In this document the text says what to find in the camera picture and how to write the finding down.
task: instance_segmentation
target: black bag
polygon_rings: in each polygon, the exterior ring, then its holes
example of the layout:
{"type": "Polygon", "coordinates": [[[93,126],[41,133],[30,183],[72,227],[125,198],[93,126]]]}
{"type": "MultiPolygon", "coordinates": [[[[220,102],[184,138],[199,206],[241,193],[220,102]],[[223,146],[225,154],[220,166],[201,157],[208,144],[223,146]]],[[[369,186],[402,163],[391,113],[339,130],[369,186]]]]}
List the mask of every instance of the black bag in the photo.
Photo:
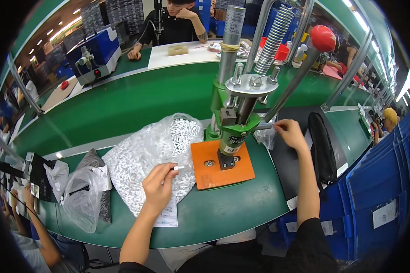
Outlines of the black bag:
{"type": "Polygon", "coordinates": [[[313,141],[311,158],[316,173],[317,187],[322,195],[323,185],[329,186],[337,179],[336,159],[328,130],[320,114],[310,113],[308,116],[308,129],[313,141]]]}

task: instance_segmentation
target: black shirt sleeve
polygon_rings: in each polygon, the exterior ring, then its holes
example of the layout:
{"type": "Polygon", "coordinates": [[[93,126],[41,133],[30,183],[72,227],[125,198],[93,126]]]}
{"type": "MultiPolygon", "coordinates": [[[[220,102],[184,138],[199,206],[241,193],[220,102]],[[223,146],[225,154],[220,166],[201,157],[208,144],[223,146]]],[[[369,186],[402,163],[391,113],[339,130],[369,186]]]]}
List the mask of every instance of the black shirt sleeve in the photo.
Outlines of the black shirt sleeve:
{"type": "Polygon", "coordinates": [[[152,25],[152,23],[154,23],[154,19],[155,10],[149,13],[149,15],[146,17],[146,20],[144,20],[144,24],[140,28],[140,38],[138,39],[138,42],[140,42],[142,45],[148,45],[151,41],[153,41],[153,38],[156,38],[152,25]]]}
{"type": "Polygon", "coordinates": [[[155,273],[153,270],[135,262],[122,262],[118,273],[155,273]]]}
{"type": "Polygon", "coordinates": [[[318,218],[308,219],[298,228],[296,239],[285,255],[285,265],[292,272],[338,271],[318,218]]]}

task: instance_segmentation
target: paper document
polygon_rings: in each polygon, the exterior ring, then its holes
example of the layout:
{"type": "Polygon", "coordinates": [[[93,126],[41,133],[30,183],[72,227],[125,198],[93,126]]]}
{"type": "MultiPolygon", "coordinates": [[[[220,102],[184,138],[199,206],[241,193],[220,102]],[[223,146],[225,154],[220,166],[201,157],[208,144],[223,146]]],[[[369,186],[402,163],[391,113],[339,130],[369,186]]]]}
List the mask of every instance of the paper document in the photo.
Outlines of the paper document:
{"type": "Polygon", "coordinates": [[[176,194],[172,193],[172,198],[167,207],[161,212],[155,221],[154,227],[177,227],[176,194]]]}

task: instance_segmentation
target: blue storage bin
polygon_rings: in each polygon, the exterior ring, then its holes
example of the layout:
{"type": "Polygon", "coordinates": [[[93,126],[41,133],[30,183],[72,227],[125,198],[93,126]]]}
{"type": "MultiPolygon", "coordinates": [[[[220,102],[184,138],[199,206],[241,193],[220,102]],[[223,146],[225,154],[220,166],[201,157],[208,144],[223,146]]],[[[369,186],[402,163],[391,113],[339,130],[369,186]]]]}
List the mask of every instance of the blue storage bin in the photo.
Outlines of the blue storage bin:
{"type": "Polygon", "coordinates": [[[199,10],[202,23],[208,33],[210,23],[211,0],[196,0],[195,7],[199,10]]]}

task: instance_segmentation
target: blue machine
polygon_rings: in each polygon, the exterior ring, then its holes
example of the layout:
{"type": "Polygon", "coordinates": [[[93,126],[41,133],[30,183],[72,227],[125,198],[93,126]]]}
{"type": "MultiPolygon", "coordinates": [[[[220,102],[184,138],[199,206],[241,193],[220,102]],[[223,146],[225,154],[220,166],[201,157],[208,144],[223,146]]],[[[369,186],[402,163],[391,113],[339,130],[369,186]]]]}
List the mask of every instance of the blue machine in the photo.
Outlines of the blue machine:
{"type": "Polygon", "coordinates": [[[117,32],[108,27],[84,38],[67,52],[66,57],[77,80],[83,86],[111,74],[120,55],[117,32]]]}

